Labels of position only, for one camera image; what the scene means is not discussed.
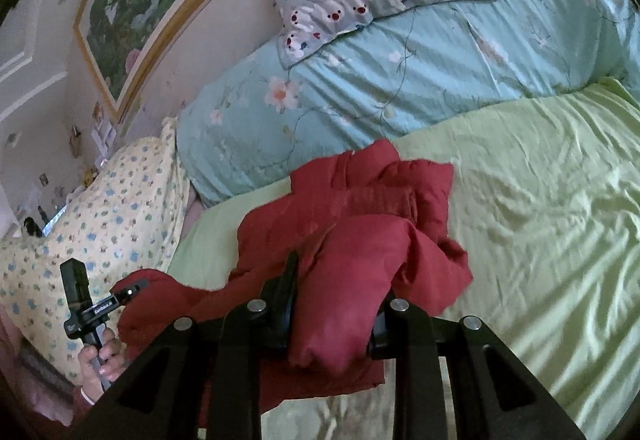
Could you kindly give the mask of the red sleeved forearm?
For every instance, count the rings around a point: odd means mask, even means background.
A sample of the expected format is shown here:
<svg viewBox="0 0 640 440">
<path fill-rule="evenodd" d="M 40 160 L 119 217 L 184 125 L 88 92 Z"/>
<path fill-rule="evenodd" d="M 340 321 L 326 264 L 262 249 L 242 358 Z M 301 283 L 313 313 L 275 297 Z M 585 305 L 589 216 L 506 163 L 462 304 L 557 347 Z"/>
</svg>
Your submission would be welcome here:
<svg viewBox="0 0 640 440">
<path fill-rule="evenodd" d="M 1 438 L 67 439 L 92 405 L 79 387 L 70 403 L 36 379 L 21 358 L 22 339 L 1 309 Z"/>
</svg>

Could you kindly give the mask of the person's left hand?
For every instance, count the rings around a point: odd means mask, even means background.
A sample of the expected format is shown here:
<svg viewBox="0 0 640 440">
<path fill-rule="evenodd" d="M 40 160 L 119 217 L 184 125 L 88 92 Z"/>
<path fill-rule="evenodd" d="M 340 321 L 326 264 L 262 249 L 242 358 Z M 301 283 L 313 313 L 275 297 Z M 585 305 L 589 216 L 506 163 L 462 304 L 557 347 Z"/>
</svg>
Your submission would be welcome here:
<svg viewBox="0 0 640 440">
<path fill-rule="evenodd" d="M 81 391 L 92 403 L 96 403 L 105 391 L 106 382 L 115 382 L 126 371 L 124 345 L 116 334 L 105 327 L 100 349 L 85 345 L 78 354 L 81 373 Z"/>
</svg>

